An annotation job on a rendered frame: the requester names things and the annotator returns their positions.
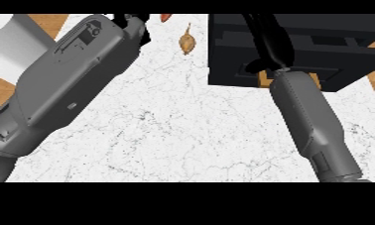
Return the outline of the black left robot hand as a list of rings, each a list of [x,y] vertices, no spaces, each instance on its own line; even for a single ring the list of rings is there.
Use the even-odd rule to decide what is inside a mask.
[[[128,21],[132,18],[138,18],[142,21],[142,23],[147,23],[150,20],[150,15],[148,14],[114,14],[113,22],[125,29],[128,27]],[[148,30],[142,31],[141,37],[142,39],[141,39],[139,45],[144,46],[151,42]]]

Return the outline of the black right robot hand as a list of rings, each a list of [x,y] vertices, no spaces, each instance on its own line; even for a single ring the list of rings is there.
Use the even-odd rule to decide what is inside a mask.
[[[284,27],[274,14],[244,14],[253,33],[260,58],[247,66],[247,72],[266,69],[290,69],[294,63],[294,48]]]

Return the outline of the brown wooden block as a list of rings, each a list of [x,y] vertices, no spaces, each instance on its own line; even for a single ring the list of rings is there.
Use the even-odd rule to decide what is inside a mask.
[[[303,71],[278,72],[277,76],[269,78],[268,72],[263,70],[259,73],[259,86],[286,90],[321,89],[318,74]]]

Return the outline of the brown onion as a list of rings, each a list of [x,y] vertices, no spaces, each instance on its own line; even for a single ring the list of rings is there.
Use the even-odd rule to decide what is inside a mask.
[[[188,56],[197,46],[197,40],[196,40],[194,36],[191,35],[191,28],[187,28],[185,34],[179,39],[179,46],[181,46],[184,55]]]

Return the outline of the brown wooden board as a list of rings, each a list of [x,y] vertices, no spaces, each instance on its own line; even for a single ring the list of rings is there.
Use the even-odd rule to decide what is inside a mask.
[[[27,14],[35,22],[39,24],[45,32],[49,34],[52,39],[57,41],[58,33],[64,27],[69,19],[69,14]],[[12,84],[0,78],[0,106],[11,98],[15,92],[17,83]]]

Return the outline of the white grey curved appliance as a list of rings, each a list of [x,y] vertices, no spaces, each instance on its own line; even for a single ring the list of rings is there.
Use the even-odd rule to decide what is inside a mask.
[[[15,84],[55,43],[27,14],[0,14],[0,78]]]

